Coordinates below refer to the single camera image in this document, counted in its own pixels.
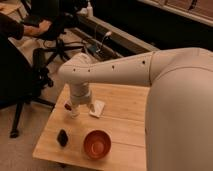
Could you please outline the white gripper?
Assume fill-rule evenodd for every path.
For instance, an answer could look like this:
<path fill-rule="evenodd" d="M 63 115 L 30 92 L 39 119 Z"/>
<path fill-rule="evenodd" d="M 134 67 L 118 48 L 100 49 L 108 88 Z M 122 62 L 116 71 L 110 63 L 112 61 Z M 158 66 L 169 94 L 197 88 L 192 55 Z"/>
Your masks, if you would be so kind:
<path fill-rule="evenodd" d="M 79 105 L 87 105 L 90 112 L 95 112 L 95 106 L 92 103 L 92 91 L 90 90 L 88 83 L 70 84 L 69 88 L 71 102 L 70 116 L 72 118 L 76 118 L 80 115 L 80 112 L 78 110 Z"/>

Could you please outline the person's dark-sleeved forearm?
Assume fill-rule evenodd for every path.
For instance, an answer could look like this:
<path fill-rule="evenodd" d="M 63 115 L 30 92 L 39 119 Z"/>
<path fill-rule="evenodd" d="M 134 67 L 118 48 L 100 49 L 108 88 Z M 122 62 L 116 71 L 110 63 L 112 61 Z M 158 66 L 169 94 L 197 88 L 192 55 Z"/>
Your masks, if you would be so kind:
<path fill-rule="evenodd" d="M 24 35 L 24 26 L 7 15 L 0 13 L 0 33 L 6 37 L 20 40 Z"/>

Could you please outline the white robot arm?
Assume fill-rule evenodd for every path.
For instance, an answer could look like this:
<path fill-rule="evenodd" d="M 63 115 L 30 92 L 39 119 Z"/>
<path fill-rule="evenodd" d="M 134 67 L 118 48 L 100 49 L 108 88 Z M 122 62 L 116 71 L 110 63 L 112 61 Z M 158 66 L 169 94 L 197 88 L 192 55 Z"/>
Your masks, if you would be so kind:
<path fill-rule="evenodd" d="M 147 171 L 213 171 L 213 52 L 178 48 L 94 63 L 78 53 L 59 69 L 70 100 L 91 83 L 144 86 Z"/>

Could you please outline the person's hand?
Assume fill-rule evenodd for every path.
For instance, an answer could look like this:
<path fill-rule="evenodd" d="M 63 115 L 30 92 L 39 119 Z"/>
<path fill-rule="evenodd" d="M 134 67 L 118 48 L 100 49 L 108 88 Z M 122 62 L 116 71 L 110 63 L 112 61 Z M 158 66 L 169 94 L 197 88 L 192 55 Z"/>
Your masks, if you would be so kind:
<path fill-rule="evenodd" d="M 39 36 L 45 33 L 49 27 L 51 26 L 51 22 L 48 20 L 43 20 L 38 27 L 33 26 L 24 26 L 24 36 Z"/>

